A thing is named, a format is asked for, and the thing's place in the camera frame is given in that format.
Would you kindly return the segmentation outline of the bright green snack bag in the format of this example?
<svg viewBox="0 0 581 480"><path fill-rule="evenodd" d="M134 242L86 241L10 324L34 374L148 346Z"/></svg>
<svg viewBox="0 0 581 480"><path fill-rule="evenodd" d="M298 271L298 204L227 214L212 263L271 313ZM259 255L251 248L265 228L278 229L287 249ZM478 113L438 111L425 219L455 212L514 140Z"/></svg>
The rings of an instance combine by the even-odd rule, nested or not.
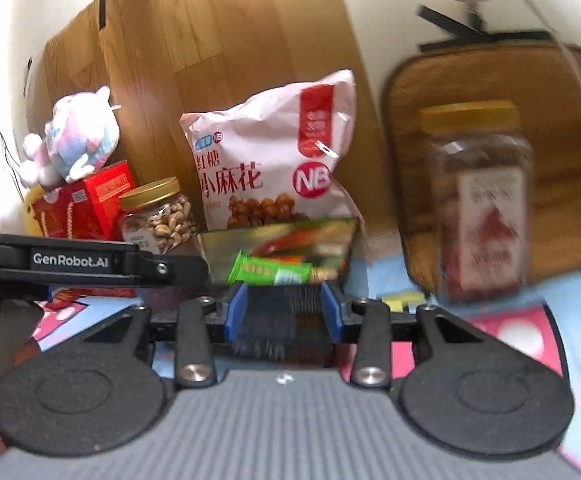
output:
<svg viewBox="0 0 581 480"><path fill-rule="evenodd" d="M252 286L321 284L337 280L339 271L312 263L247 256L240 252L228 273L228 284L243 282Z"/></svg>

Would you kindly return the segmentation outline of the yellow plush toy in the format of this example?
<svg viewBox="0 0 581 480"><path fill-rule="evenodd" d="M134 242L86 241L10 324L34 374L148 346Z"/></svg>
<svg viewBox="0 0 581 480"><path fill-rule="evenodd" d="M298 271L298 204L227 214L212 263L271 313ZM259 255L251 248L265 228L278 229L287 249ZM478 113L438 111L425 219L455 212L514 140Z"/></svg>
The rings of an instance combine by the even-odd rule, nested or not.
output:
<svg viewBox="0 0 581 480"><path fill-rule="evenodd" d="M44 188L36 184L29 188L24 201L25 230L29 236L48 237L48 215L44 209L36 209L34 205L43 200Z"/></svg>

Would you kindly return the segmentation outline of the dark tin storage box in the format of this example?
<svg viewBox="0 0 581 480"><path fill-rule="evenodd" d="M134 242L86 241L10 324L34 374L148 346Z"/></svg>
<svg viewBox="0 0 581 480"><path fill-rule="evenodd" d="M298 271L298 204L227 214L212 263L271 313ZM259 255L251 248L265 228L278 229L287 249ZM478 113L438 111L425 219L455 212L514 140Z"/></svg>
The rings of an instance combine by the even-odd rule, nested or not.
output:
<svg viewBox="0 0 581 480"><path fill-rule="evenodd" d="M356 218L336 218L200 234L220 290L207 316L211 341L243 359L329 365L335 344L322 286L345 283L357 232Z"/></svg>

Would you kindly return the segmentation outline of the cashew jar with gold lid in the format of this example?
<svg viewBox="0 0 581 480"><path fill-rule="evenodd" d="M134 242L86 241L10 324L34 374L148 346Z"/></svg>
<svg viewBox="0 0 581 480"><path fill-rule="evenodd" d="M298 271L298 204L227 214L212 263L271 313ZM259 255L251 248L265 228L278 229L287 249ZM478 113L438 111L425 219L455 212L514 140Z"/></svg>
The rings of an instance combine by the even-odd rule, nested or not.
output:
<svg viewBox="0 0 581 480"><path fill-rule="evenodd" d="M122 239L156 255L168 254L197 233L192 203L176 177L133 188L119 197Z"/></svg>

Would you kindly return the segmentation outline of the red gift box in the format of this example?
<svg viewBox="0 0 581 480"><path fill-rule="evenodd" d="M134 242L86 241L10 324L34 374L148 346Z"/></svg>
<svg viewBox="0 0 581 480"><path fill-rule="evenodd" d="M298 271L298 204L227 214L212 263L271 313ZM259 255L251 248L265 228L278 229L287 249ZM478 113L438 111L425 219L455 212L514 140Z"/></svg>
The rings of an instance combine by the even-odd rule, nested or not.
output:
<svg viewBox="0 0 581 480"><path fill-rule="evenodd" d="M135 188L126 160L46 193L34 208L48 215L48 237L67 240L122 240L119 197Z"/></svg>

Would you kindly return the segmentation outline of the pink white plush toy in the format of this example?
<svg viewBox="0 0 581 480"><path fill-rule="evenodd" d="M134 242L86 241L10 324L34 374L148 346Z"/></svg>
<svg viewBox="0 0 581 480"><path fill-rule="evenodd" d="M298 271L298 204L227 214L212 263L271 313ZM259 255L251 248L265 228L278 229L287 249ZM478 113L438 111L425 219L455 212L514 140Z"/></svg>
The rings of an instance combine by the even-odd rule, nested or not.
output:
<svg viewBox="0 0 581 480"><path fill-rule="evenodd" d="M21 183L51 191L102 169L120 139L116 109L106 86L58 100L44 133L29 133L22 141Z"/></svg>

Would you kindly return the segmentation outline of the pink twisted-dough snack bag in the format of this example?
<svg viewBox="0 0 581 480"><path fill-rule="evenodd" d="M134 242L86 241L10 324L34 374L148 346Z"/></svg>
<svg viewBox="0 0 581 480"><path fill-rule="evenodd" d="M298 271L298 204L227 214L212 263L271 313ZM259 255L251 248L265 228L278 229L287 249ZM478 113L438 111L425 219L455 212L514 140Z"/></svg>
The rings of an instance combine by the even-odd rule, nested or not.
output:
<svg viewBox="0 0 581 480"><path fill-rule="evenodd" d="M333 170L356 118L351 70L180 119L211 231L360 214Z"/></svg>

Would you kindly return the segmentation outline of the nut jar with yellow lid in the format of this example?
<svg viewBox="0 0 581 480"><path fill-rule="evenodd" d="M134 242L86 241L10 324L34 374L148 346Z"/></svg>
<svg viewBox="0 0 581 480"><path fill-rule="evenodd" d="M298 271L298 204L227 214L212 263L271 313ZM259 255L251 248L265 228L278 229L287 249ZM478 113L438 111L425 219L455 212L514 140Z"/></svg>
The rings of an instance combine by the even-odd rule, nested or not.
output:
<svg viewBox="0 0 581 480"><path fill-rule="evenodd" d="M518 107L479 101L425 108L420 130L438 243L438 292L472 302L514 295L529 264L533 149Z"/></svg>

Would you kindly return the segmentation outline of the peppa pig printed bedsheet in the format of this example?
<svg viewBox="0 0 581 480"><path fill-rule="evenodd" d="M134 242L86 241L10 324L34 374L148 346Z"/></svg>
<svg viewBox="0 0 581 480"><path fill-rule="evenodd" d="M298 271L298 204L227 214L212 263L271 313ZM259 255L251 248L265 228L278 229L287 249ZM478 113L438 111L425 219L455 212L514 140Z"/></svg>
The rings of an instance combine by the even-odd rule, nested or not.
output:
<svg viewBox="0 0 581 480"><path fill-rule="evenodd" d="M403 257L351 266L347 292L369 292L371 298L417 295ZM138 298L84 297L63 311L51 313L44 306L43 321L33 337L46 350L104 318L130 306ZM498 336L510 346L545 364L558 366L561 341L565 365L575 394L575 416L560 452L581 470L581 271L553 278L526 289L520 296L478 306L451 307L481 330Z"/></svg>

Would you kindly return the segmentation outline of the wooden headboard panel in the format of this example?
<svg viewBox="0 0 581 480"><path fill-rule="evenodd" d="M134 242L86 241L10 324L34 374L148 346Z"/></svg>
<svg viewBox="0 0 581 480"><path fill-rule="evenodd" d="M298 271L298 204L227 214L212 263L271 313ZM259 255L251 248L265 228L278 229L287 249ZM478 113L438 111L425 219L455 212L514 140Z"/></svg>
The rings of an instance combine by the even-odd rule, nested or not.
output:
<svg viewBox="0 0 581 480"><path fill-rule="evenodd" d="M199 203L183 113L225 110L343 68L354 74L357 113L335 177L368 236L393 235L383 135L343 0L93 0L70 13L36 61L27 124L42 128L62 96L108 87L118 105L117 157L142 183L178 177Z"/></svg>

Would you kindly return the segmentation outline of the brown woven seat cushion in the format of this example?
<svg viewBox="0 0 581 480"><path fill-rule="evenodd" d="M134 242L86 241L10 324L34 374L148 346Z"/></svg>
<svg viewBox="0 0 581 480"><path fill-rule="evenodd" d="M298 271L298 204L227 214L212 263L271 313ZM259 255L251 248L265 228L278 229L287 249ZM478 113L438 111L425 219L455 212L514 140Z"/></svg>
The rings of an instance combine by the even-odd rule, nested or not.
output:
<svg viewBox="0 0 581 480"><path fill-rule="evenodd" d="M581 269L581 50L505 41L402 62L383 90L409 277L453 301Z"/></svg>

